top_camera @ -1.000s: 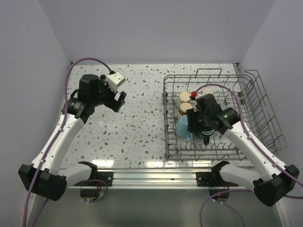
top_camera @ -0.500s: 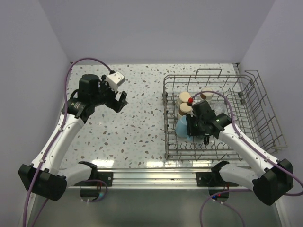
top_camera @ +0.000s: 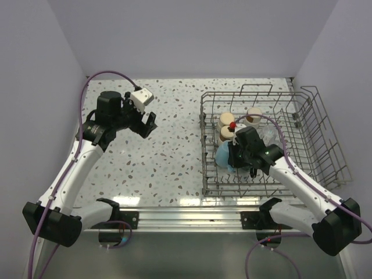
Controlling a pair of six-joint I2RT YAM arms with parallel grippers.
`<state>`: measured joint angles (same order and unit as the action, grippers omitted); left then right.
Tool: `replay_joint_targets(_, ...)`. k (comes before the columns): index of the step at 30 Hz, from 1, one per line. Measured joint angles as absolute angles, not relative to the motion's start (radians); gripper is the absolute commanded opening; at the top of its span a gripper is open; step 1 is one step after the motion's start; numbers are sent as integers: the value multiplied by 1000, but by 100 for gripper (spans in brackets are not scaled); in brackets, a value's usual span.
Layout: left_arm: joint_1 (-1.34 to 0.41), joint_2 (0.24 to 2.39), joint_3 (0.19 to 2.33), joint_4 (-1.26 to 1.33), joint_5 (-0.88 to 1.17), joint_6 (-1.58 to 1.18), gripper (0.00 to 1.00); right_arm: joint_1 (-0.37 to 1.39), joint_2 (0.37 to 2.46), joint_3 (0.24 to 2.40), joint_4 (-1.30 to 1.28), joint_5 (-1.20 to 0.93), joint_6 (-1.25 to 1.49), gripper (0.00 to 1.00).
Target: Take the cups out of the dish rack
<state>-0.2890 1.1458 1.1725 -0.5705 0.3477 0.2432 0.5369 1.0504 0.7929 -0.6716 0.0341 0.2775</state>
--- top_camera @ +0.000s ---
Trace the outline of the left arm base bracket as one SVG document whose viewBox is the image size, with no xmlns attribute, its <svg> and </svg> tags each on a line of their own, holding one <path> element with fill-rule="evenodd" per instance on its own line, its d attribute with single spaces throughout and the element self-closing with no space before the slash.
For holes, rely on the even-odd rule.
<svg viewBox="0 0 372 279">
<path fill-rule="evenodd" d="M 133 210 L 120 211 L 117 220 L 128 223 L 133 230 L 136 230 L 140 220 L 140 213 Z"/>
</svg>

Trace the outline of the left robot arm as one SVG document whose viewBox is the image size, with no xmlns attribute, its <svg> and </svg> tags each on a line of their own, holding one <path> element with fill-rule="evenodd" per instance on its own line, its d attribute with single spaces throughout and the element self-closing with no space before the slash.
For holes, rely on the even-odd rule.
<svg viewBox="0 0 372 279">
<path fill-rule="evenodd" d="M 73 206 L 85 179 L 120 130 L 130 129 L 146 138 L 157 127 L 151 112 L 142 121 L 145 107 L 154 99 L 146 88 L 121 95 L 101 92 L 92 110 L 76 134 L 71 153 L 53 184 L 38 202 L 27 202 L 22 214 L 34 235 L 64 247 L 72 246 L 81 232 L 99 223 L 115 228 L 121 220 L 120 206 L 106 198 L 73 212 Z"/>
</svg>

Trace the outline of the light blue mug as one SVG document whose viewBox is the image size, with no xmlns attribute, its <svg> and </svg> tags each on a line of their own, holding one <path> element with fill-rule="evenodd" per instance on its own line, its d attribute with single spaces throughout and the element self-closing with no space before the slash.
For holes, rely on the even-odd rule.
<svg viewBox="0 0 372 279">
<path fill-rule="evenodd" d="M 217 149 L 215 154 L 215 162 L 216 164 L 223 168 L 227 169 L 229 172 L 235 172 L 235 169 L 229 165 L 228 159 L 229 159 L 229 149 L 228 149 L 228 143 L 229 141 L 224 141 Z"/>
</svg>

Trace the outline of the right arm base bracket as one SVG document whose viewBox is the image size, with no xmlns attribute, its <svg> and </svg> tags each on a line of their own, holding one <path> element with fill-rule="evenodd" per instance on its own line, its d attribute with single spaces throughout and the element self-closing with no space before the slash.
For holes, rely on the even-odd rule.
<svg viewBox="0 0 372 279">
<path fill-rule="evenodd" d="M 258 211 L 241 211 L 241 227 L 243 230 L 261 230 L 261 218 Z"/>
</svg>

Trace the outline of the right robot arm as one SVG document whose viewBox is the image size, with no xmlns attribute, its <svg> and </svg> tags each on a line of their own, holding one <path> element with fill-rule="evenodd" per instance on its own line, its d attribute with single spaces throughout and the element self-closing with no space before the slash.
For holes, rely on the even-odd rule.
<svg viewBox="0 0 372 279">
<path fill-rule="evenodd" d="M 352 198 L 343 200 L 326 190 L 294 164 L 278 146 L 266 146 L 253 127 L 235 130 L 229 143 L 229 164 L 250 167 L 287 187 L 306 206 L 297 208 L 280 198 L 271 198 L 259 208 L 263 227 L 283 224 L 312 237 L 326 254 L 335 256 L 361 233 L 360 206 Z"/>
</svg>

